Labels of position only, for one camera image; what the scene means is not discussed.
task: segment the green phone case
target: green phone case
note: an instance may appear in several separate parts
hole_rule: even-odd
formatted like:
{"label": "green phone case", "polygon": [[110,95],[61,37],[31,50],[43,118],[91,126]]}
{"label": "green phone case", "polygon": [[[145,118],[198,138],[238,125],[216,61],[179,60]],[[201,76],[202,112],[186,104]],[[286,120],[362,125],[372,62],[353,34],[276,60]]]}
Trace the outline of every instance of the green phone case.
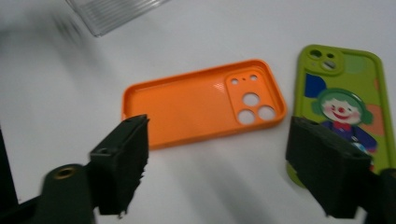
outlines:
{"label": "green phone case", "polygon": [[[376,174],[396,165],[386,82],[373,53],[305,47],[298,61],[293,115],[321,123],[372,155]],[[288,173],[301,185],[289,165]]]}

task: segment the clown illustration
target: clown illustration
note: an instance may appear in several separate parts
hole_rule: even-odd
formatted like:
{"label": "clown illustration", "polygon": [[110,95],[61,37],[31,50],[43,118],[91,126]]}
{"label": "clown illustration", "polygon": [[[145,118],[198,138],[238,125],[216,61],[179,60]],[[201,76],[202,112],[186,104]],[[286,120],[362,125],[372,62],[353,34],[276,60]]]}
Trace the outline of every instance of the clown illustration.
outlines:
{"label": "clown illustration", "polygon": [[361,151],[375,152],[377,142],[358,125],[370,124],[373,115],[364,102],[353,92],[342,89],[327,89],[318,95],[312,104],[314,113],[324,115],[327,120],[321,124]]}

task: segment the clown face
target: clown face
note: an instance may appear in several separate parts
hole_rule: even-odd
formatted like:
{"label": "clown face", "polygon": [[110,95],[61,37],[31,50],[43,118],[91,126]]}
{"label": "clown face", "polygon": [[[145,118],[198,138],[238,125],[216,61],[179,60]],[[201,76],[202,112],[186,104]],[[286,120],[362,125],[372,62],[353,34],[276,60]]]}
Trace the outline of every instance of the clown face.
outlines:
{"label": "clown face", "polygon": [[336,99],[327,100],[322,104],[323,114],[333,121],[347,124],[357,124],[361,122],[361,112],[347,101]]}

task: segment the transparent box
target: transparent box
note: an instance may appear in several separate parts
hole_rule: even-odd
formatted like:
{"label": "transparent box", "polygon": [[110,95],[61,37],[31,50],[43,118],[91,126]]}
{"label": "transparent box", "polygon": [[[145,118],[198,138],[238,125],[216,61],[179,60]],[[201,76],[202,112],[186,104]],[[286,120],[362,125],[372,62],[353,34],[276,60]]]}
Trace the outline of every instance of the transparent box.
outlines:
{"label": "transparent box", "polygon": [[102,36],[168,0],[66,0],[94,36]]}

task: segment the white surface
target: white surface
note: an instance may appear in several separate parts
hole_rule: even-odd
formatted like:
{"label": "white surface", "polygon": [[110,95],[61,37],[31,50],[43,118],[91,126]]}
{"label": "white surface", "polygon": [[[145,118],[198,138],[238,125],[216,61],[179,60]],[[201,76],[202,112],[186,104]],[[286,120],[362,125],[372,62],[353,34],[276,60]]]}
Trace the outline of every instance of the white surface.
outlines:
{"label": "white surface", "polygon": [[47,20],[54,7],[73,15],[64,1],[0,2],[0,122],[21,202],[39,194],[48,171],[88,162],[120,122],[127,86],[260,58],[288,104],[284,122],[150,152],[129,214],[98,223],[362,223],[362,211],[355,220],[325,217],[287,177],[296,62],[314,43],[375,53],[396,118],[395,1],[172,0],[101,38],[80,26],[79,47]]}

